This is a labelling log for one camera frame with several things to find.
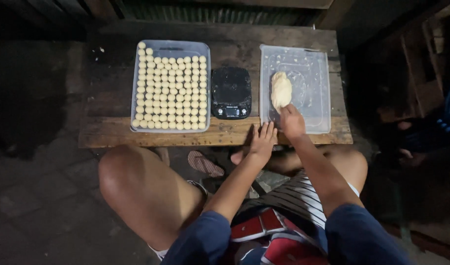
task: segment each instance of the person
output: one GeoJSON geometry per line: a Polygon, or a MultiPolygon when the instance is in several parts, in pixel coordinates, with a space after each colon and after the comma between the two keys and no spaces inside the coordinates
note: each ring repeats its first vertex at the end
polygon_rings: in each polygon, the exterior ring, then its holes
{"type": "Polygon", "coordinates": [[[243,202],[277,143],[272,122],[254,127],[249,153],[234,157],[214,195],[127,145],[100,161],[100,191],[162,264],[409,264],[359,200],[364,156],[316,148],[291,104],[281,109],[281,129],[296,151],[283,170],[304,171],[257,199],[243,202]]]}

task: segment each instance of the wooden furniture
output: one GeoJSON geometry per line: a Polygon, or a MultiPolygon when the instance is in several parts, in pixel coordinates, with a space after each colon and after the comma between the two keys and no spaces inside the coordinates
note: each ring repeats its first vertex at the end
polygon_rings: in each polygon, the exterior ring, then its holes
{"type": "MultiPolygon", "coordinates": [[[[340,78],[340,58],[334,31],[307,27],[228,24],[166,24],[118,21],[88,36],[83,62],[87,86],[81,120],[80,147],[243,145],[252,124],[259,124],[259,45],[305,47],[328,53],[331,90],[331,132],[311,135],[315,144],[353,142],[340,78]],[[191,40],[210,47],[212,69],[246,68],[251,76],[250,117],[238,121],[211,118],[203,133],[139,133],[130,130],[130,109],[136,44],[143,39],[191,40]]],[[[281,133],[281,144],[288,144],[281,133]]]]}

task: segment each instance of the black kitchen scale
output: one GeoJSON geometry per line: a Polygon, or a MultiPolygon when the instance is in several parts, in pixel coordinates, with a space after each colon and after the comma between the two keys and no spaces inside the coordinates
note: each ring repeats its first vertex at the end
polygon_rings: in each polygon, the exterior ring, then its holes
{"type": "Polygon", "coordinates": [[[221,67],[212,73],[212,113],[222,120],[238,120],[251,112],[251,79],[246,69],[221,67]]]}

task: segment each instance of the dough ball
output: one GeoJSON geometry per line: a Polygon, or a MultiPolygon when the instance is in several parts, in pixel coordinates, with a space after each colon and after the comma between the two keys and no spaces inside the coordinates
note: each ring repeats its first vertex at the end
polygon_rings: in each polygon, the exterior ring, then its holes
{"type": "Polygon", "coordinates": [[[143,118],[145,119],[145,121],[149,122],[153,119],[153,116],[151,116],[151,114],[145,114],[143,115],[143,118]]]}
{"type": "Polygon", "coordinates": [[[183,107],[191,106],[191,95],[184,95],[184,102],[182,103],[183,107]]]}
{"type": "Polygon", "coordinates": [[[196,122],[198,122],[198,117],[197,116],[191,116],[191,122],[192,123],[196,123],[196,122]]]}
{"type": "Polygon", "coordinates": [[[133,127],[138,127],[138,126],[139,126],[139,120],[134,119],[134,120],[132,121],[132,126],[133,126],[133,127]]]}
{"type": "Polygon", "coordinates": [[[141,128],[146,128],[146,127],[148,127],[148,122],[145,120],[142,120],[139,122],[139,125],[141,128]]]}
{"type": "Polygon", "coordinates": [[[285,72],[277,72],[271,78],[271,85],[271,101],[277,113],[280,114],[281,108],[287,106],[292,99],[292,83],[285,72]]]}
{"type": "Polygon", "coordinates": [[[173,122],[175,120],[176,120],[176,116],[174,114],[168,115],[168,117],[167,117],[168,122],[173,122]]]}
{"type": "Polygon", "coordinates": [[[135,114],[135,119],[141,121],[143,118],[144,118],[143,114],[141,114],[141,113],[135,114]]]}
{"type": "Polygon", "coordinates": [[[135,108],[135,111],[138,112],[138,113],[143,113],[143,112],[145,112],[145,109],[142,106],[137,106],[135,108]]]}
{"type": "Polygon", "coordinates": [[[197,102],[197,101],[191,102],[191,107],[192,107],[192,108],[198,108],[198,102],[197,102]]]}

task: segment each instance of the plastic tray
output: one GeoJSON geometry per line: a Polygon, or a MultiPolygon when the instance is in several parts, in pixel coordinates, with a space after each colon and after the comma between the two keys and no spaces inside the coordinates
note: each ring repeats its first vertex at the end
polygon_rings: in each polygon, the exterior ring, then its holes
{"type": "Polygon", "coordinates": [[[271,102],[271,78],[279,71],[292,83],[290,101],[304,116],[308,134],[331,129],[328,57],[325,52],[304,48],[261,45],[259,117],[261,123],[274,121],[280,128],[280,115],[271,102]]]}
{"type": "Polygon", "coordinates": [[[134,81],[133,81],[133,91],[132,91],[132,110],[130,117],[130,129],[137,133],[201,133],[205,132],[210,126],[210,83],[211,83],[211,75],[210,75],[210,48],[207,44],[203,42],[194,42],[194,41],[180,41],[180,40],[140,40],[139,42],[144,42],[146,44],[146,48],[153,49],[153,57],[174,57],[174,58],[184,58],[186,56],[192,57],[194,55],[197,56],[205,56],[207,58],[207,119],[204,129],[197,130],[178,130],[178,129],[149,129],[149,128],[135,128],[133,127],[132,121],[135,119],[135,108],[136,104],[136,89],[137,89],[137,81],[138,81],[138,70],[139,70],[139,55],[138,55],[138,45],[136,47],[136,58],[135,58],[135,73],[134,73],[134,81]]]}

